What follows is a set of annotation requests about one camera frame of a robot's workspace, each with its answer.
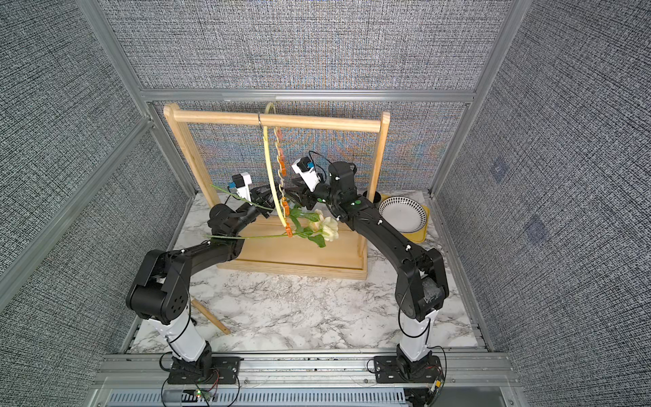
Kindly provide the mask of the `peach rose with stem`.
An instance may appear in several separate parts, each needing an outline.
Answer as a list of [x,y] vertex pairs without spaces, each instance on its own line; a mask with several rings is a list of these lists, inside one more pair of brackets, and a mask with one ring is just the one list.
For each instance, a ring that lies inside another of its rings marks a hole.
[[[269,186],[262,186],[253,188],[251,190],[251,199],[249,201],[244,200],[237,195],[229,193],[230,196],[234,196],[237,199],[243,201],[242,205],[237,208],[237,210],[232,210],[225,203],[219,203],[215,205],[210,210],[210,219],[208,220],[208,226],[212,232],[213,236],[223,237],[224,239],[233,238],[240,239],[243,238],[241,232],[250,224],[256,222],[259,216],[264,218],[269,218],[274,209],[270,209],[271,205],[274,204],[271,188]],[[291,222],[295,224],[295,230],[292,230],[292,233],[302,233],[301,231],[305,229],[298,221],[298,218],[303,218],[309,221],[316,222],[318,224],[314,231],[320,228],[319,225],[325,220],[325,218],[318,213],[308,213],[303,212],[301,208],[297,209],[298,212],[292,212],[289,218]]]

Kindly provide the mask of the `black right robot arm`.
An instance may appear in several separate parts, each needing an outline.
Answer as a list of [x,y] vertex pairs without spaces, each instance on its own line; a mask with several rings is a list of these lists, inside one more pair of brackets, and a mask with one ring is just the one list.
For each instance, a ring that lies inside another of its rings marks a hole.
[[330,163],[318,173],[309,157],[297,159],[292,169],[298,176],[286,192],[299,206],[309,210],[324,204],[335,220],[366,238],[390,262],[397,273],[395,299],[402,338],[397,364],[406,376],[425,369],[433,361],[429,332],[437,313],[449,296],[449,285],[441,253],[425,250],[394,228],[378,208],[358,193],[353,163]]

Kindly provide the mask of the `yellow plastic clip hanger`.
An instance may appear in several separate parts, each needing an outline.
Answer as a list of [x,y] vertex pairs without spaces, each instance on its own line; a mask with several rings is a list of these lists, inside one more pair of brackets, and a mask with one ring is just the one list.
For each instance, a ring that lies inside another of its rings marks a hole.
[[288,226],[286,216],[284,215],[284,210],[281,208],[281,203],[278,198],[278,191],[276,188],[276,182],[273,175],[273,167],[271,164],[271,150],[270,150],[270,140],[269,140],[269,128],[266,125],[262,124],[262,115],[258,114],[259,128],[262,131],[263,137],[263,146],[264,146],[264,162],[266,167],[266,173],[268,182],[271,188],[271,196],[274,204],[274,209],[276,210],[276,215],[278,216],[281,225],[286,230],[291,230],[291,227]]

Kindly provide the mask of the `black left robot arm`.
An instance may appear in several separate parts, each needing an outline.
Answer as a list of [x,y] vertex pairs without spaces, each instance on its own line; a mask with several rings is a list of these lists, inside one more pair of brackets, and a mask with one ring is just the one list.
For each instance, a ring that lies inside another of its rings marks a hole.
[[250,190],[235,210],[225,203],[210,209],[212,236],[195,246],[151,250],[145,255],[125,303],[138,317],[149,321],[171,348],[173,366],[208,376],[212,370],[210,344],[198,333],[192,319],[190,283],[194,274],[237,259],[244,240],[240,233],[259,216],[274,210],[272,189]]

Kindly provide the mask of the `white rose with stem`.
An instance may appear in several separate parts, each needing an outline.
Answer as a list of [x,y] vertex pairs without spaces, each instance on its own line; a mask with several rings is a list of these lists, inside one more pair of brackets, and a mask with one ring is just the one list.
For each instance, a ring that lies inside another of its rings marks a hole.
[[[287,237],[286,231],[281,234],[273,235],[261,235],[261,236],[250,236],[250,237],[241,237],[241,236],[220,236],[220,235],[208,235],[210,239],[218,240],[252,240],[252,239],[272,239],[272,238],[284,238]],[[332,217],[326,217],[323,220],[310,221],[306,227],[299,225],[295,230],[293,230],[293,237],[300,237],[307,239],[315,243],[319,248],[324,248],[327,243],[334,242],[339,238],[339,229],[337,222],[332,219]]]

